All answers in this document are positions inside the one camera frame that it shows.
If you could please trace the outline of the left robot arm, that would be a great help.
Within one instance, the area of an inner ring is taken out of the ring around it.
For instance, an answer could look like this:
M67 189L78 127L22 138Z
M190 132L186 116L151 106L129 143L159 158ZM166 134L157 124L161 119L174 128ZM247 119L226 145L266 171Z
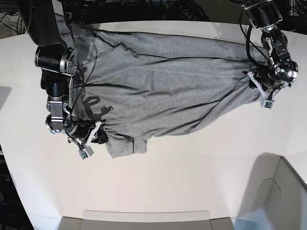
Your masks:
M278 27L282 16L272 0L244 0L242 8L249 17L246 50L256 67L256 79L261 86L273 91L287 83L292 84L298 77L298 66L288 51L288 41ZM261 43L268 51L266 65L256 62L250 55L250 35L252 29L262 30Z

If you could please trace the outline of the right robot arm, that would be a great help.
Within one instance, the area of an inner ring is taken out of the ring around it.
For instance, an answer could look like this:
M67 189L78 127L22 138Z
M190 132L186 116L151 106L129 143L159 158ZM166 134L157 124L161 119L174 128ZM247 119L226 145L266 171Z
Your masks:
M69 14L61 0L18 0L18 10L26 32L38 46L35 65L42 69L41 88L48 94L46 125L51 133L63 132L73 142L81 140L104 144L104 131L94 130L94 123L81 121L72 112L76 102L70 102L73 78L78 75L77 48L74 46Z

